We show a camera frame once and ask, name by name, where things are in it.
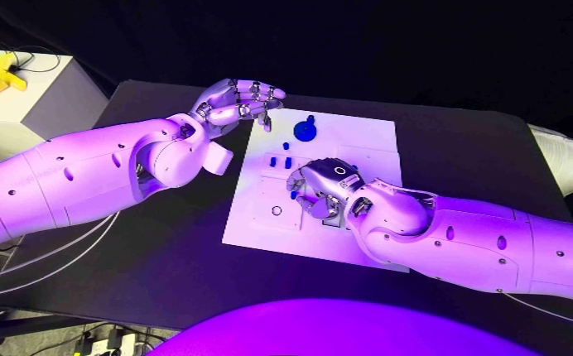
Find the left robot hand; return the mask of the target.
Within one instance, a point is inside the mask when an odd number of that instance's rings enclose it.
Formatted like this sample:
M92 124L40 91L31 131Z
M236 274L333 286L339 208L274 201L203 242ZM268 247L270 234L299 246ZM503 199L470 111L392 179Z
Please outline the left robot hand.
M228 134L242 120L254 120L270 132L268 111L283 107L286 92L257 80L222 79L199 95L189 115L209 139Z

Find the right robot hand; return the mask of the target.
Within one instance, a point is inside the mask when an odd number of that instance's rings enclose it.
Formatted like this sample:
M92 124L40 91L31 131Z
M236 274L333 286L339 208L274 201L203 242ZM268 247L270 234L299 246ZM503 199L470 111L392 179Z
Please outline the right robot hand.
M349 196L365 185L358 169L339 158L311 160L286 180L286 190L296 192L303 211L320 220L335 219Z

